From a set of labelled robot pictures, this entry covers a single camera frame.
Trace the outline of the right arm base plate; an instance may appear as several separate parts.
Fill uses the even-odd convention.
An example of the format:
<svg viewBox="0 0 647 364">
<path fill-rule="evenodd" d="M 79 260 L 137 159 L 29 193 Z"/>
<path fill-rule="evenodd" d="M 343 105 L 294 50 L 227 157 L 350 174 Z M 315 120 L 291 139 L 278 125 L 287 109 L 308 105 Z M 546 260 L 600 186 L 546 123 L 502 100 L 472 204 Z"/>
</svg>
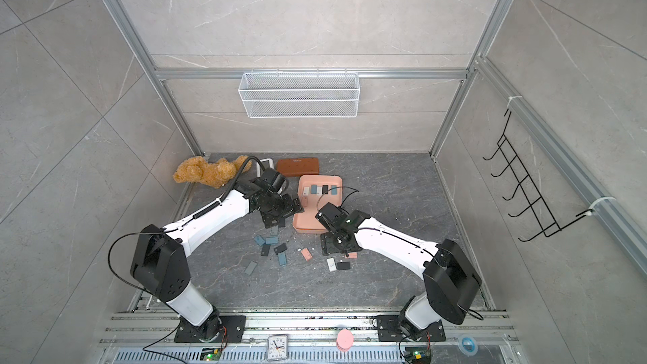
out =
<svg viewBox="0 0 647 364">
<path fill-rule="evenodd" d="M 446 341 L 446 334 L 441 320 L 431 323 L 424 329 L 418 329 L 402 315 L 377 315 L 373 319 L 381 342 L 430 340 L 431 342 Z"/>
</svg>

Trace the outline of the pink storage tray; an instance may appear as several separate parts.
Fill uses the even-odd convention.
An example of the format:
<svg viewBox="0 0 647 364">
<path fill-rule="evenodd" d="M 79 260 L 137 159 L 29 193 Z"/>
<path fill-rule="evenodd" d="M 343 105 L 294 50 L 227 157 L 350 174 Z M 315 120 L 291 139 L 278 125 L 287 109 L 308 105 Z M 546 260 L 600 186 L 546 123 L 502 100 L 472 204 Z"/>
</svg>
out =
<svg viewBox="0 0 647 364">
<path fill-rule="evenodd" d="M 312 195 L 309 190 L 309 195 L 303 195 L 304 187 L 311 187 L 311 185 L 318 186 L 318 194 Z M 329 186 L 328 194 L 323 195 L 323 185 Z M 337 187 L 337 194 L 330 194 L 330 187 L 332 185 Z M 341 204 L 343 195 L 343 180 L 340 176 L 335 175 L 303 175 L 298 183 L 298 198 L 302 204 L 303 198 L 308 199 L 308 207 L 304 208 L 304 212 L 298 213 L 293 217 L 292 225 L 294 229 L 300 234 L 325 234 L 327 230 L 316 219 L 320 207 L 327 203 L 332 203 L 337 207 Z"/>
</svg>

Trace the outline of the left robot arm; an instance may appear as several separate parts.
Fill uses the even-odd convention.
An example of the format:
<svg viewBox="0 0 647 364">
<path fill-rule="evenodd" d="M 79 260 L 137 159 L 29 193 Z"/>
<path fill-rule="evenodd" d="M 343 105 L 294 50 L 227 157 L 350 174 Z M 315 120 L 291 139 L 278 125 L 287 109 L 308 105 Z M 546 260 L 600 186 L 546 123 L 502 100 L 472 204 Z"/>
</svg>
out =
<svg viewBox="0 0 647 364">
<path fill-rule="evenodd" d="M 243 181 L 250 163 L 259 165 L 260 175 Z M 217 163 L 195 157 L 182 163 L 176 175 L 179 181 L 218 183 L 225 190 L 187 217 L 136 232 L 128 284 L 158 298 L 178 313 L 181 328 L 210 342 L 224 334 L 224 326 L 217 308 L 192 284 L 189 256 L 207 239 L 251 212 L 259 212 L 269 229 L 284 226 L 288 217 L 303 212 L 303 206 L 286 192 L 286 177 L 262 165 L 255 156 L 241 156 L 232 162 L 223 158 Z"/>
</svg>

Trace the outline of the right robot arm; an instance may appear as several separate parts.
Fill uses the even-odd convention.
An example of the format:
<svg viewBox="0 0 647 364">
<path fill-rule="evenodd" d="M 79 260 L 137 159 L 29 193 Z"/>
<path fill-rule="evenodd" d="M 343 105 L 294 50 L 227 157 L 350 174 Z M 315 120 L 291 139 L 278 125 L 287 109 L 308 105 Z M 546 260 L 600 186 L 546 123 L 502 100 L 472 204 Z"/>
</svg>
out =
<svg viewBox="0 0 647 364">
<path fill-rule="evenodd" d="M 417 239 L 382 224 L 361 211 L 347 212 L 330 202 L 317 207 L 315 218 L 327 230 L 321 235 L 324 254 L 369 250 L 394 261 L 421 278 L 425 291 L 412 297 L 398 315 L 379 315 L 381 341 L 397 337 L 418 341 L 430 335 L 446 340 L 442 323 L 462 325 L 466 317 L 483 321 L 471 306 L 482 279 L 451 239 L 441 243 Z"/>
</svg>

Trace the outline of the white eraser front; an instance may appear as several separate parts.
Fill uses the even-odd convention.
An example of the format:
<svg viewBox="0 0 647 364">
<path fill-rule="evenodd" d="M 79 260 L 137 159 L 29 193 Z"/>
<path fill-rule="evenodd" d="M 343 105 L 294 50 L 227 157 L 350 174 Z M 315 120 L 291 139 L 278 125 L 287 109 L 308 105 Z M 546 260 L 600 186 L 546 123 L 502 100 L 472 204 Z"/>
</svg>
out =
<svg viewBox="0 0 647 364">
<path fill-rule="evenodd" d="M 337 264 L 334 258 L 329 258 L 326 260 L 326 262 L 330 272 L 337 271 Z"/>
</svg>

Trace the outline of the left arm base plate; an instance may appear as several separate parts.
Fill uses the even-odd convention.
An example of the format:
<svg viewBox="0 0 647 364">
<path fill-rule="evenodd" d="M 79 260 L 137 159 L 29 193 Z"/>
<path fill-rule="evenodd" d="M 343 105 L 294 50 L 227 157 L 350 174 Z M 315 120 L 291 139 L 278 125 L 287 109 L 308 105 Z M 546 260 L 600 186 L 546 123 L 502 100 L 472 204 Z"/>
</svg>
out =
<svg viewBox="0 0 647 364">
<path fill-rule="evenodd" d="M 212 314 L 200 326 L 192 325 L 186 318 L 180 318 L 180 327 L 175 333 L 175 343 L 239 343 L 243 339 L 247 317 L 244 315 Z"/>
</svg>

